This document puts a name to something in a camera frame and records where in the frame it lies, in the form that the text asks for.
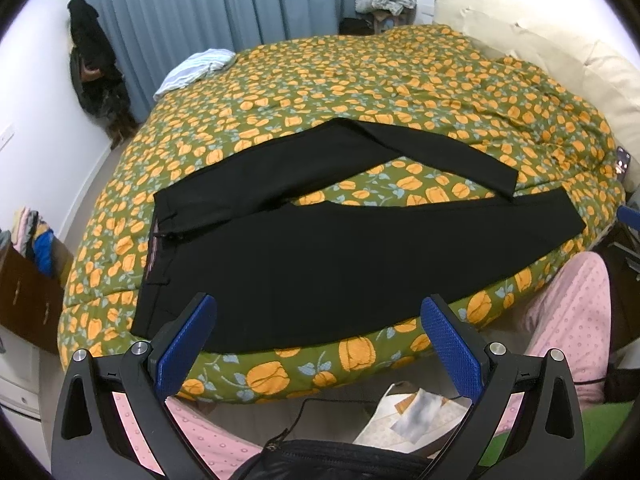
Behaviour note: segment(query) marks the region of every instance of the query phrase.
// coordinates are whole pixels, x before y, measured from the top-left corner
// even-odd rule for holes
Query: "curtain fold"
[[[355,0],[86,0],[113,45],[143,121],[166,74],[195,52],[335,34]]]

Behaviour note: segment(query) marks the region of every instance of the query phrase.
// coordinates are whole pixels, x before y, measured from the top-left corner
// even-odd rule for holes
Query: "phone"
[[[626,170],[629,169],[629,163],[631,162],[631,155],[624,148],[618,147],[616,150],[616,173],[618,174],[618,180],[622,182],[625,179]]]

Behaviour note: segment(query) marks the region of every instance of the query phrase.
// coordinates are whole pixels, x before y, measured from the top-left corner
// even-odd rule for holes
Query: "cream headboard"
[[[587,99],[632,156],[625,188],[640,185],[640,71],[625,57],[514,0],[436,0],[433,21],[475,38],[488,57],[513,56],[538,65]]]

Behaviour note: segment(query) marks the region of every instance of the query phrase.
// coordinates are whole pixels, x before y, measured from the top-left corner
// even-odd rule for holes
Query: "floral bedspread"
[[[512,278],[452,305],[478,326],[538,290],[572,254],[590,247],[623,201],[614,176],[614,139],[599,111],[531,64],[483,59],[446,26],[259,46],[241,53],[223,75],[166,95],[126,149],[98,197],[66,286],[58,337],[63,365],[77,348],[101,356],[124,352],[136,340],[128,331],[154,192],[223,157],[335,116],[459,139],[517,168],[519,194],[566,189],[586,229]],[[401,157],[303,196],[299,204],[412,206],[487,196],[491,192],[474,182]],[[468,228],[474,228],[472,219]],[[403,253],[412,248],[398,234],[397,249],[379,258],[402,266]],[[409,319],[311,348],[203,353],[182,394],[225,402],[300,396],[401,367],[429,348],[420,323]]]

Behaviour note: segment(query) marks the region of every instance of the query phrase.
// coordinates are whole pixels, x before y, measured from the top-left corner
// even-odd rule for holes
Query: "metal screw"
[[[505,355],[507,353],[507,347],[497,341],[489,345],[489,350],[494,355]]]
[[[138,341],[137,343],[133,343],[131,347],[131,353],[133,355],[141,355],[149,350],[149,343],[145,341]]]
[[[563,361],[564,360],[564,354],[562,353],[561,350],[558,350],[557,348],[553,348],[553,349],[551,349],[551,358],[554,361]]]
[[[84,348],[81,348],[79,350],[76,350],[74,352],[74,361],[83,361],[86,358],[86,350]]]

